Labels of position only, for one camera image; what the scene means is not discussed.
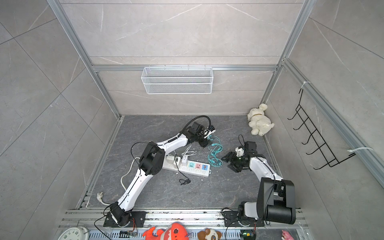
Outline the white USB charger adapter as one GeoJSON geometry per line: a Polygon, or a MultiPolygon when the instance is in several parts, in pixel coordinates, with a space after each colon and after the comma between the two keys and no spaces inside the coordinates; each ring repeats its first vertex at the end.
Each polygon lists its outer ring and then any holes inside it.
{"type": "Polygon", "coordinates": [[[167,156],[166,156],[166,160],[167,160],[167,162],[170,163],[170,164],[174,164],[174,163],[175,163],[175,157],[172,156],[172,155],[167,155],[167,156]]]}

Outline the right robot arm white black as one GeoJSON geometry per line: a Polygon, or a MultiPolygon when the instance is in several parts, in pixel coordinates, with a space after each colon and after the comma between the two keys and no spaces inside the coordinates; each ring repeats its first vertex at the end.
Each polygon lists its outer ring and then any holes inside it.
{"type": "Polygon", "coordinates": [[[296,195],[292,181],[279,176],[260,154],[244,154],[241,157],[229,152],[222,158],[235,173],[253,172],[260,181],[256,202],[241,202],[237,216],[229,217],[241,226],[256,224],[263,227],[270,222],[293,225],[296,222],[296,195]]]}

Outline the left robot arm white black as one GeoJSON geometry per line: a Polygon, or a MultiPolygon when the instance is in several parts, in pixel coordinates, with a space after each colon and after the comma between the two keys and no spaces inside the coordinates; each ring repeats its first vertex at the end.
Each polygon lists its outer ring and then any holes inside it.
{"type": "Polygon", "coordinates": [[[148,181],[163,168],[165,157],[178,148],[198,142],[201,147],[208,145],[208,136],[216,129],[209,123],[208,127],[189,122],[176,136],[160,143],[149,142],[139,159],[137,173],[117,202],[109,206],[107,215],[119,227],[127,226],[131,221],[131,212],[140,193],[148,181]]]}

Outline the white power plug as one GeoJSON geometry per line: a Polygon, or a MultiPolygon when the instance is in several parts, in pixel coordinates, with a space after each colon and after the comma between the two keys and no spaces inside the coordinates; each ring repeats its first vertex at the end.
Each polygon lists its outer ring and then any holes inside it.
{"type": "Polygon", "coordinates": [[[104,193],[103,193],[103,192],[100,192],[100,193],[97,193],[97,194],[96,194],[96,198],[97,198],[98,202],[101,203],[101,204],[104,205],[104,206],[109,206],[109,205],[110,205],[109,203],[105,203],[105,202],[103,201],[103,196],[104,196],[104,193]]]}

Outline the white power strip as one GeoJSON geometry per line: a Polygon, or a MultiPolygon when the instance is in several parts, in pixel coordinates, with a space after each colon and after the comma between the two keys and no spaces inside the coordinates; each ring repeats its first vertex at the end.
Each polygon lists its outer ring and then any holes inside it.
{"type": "Polygon", "coordinates": [[[175,163],[170,164],[165,158],[163,162],[163,169],[175,172],[180,171],[183,174],[191,174],[194,176],[200,176],[205,178],[209,177],[209,175],[211,174],[211,166],[209,164],[188,160],[188,166],[182,167],[181,160],[181,157],[176,157],[175,163]]]}

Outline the white plush bear toy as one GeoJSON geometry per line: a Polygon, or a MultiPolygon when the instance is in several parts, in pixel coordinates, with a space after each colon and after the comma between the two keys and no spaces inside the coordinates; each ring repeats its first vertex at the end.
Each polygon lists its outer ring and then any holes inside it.
{"type": "Polygon", "coordinates": [[[260,104],[258,108],[253,108],[247,115],[249,127],[252,128],[251,134],[254,136],[264,136],[275,124],[265,116],[265,111],[268,109],[266,104],[260,104]]]}

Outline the brown dog plush toy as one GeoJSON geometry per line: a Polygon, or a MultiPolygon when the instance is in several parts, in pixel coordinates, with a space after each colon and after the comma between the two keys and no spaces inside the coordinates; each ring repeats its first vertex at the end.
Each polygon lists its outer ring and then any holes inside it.
{"type": "Polygon", "coordinates": [[[214,229],[205,229],[198,232],[197,236],[198,240],[220,240],[223,234],[214,229]]]}

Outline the red plush toy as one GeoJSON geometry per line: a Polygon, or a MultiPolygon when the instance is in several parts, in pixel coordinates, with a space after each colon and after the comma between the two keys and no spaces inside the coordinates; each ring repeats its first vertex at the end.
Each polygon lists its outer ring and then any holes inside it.
{"type": "Polygon", "coordinates": [[[158,229],[156,235],[155,229],[156,227],[152,227],[143,233],[145,240],[189,240],[187,230],[179,223],[172,223],[166,230],[158,229]]]}

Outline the pink plush toy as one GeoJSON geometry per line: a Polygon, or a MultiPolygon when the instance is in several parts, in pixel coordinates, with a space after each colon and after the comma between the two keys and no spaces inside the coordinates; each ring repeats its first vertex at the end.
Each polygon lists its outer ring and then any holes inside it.
{"type": "Polygon", "coordinates": [[[282,230],[282,240],[294,240],[294,238],[288,231],[282,230]]]}

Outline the white alarm clock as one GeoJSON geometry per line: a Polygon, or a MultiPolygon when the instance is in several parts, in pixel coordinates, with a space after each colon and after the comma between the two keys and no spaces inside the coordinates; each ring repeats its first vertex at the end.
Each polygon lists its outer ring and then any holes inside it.
{"type": "Polygon", "coordinates": [[[73,227],[65,230],[58,240],[89,240],[90,234],[86,227],[73,227]]]}

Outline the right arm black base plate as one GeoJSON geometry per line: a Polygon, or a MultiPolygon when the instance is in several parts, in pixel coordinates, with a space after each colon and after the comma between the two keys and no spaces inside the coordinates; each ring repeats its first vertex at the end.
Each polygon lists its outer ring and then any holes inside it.
{"type": "Polygon", "coordinates": [[[224,218],[225,227],[264,227],[265,223],[261,220],[242,216],[238,211],[228,208],[221,210],[221,215],[224,218]]]}

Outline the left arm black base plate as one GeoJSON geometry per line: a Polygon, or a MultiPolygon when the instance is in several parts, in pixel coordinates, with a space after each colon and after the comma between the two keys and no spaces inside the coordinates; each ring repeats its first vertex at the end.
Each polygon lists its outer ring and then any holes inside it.
{"type": "Polygon", "coordinates": [[[119,225],[113,219],[112,214],[107,213],[103,227],[133,228],[135,225],[137,228],[142,228],[144,226],[146,214],[147,214],[147,212],[145,212],[145,211],[133,211],[130,213],[129,217],[128,216],[123,217],[123,223],[125,223],[125,225],[119,225]]]}

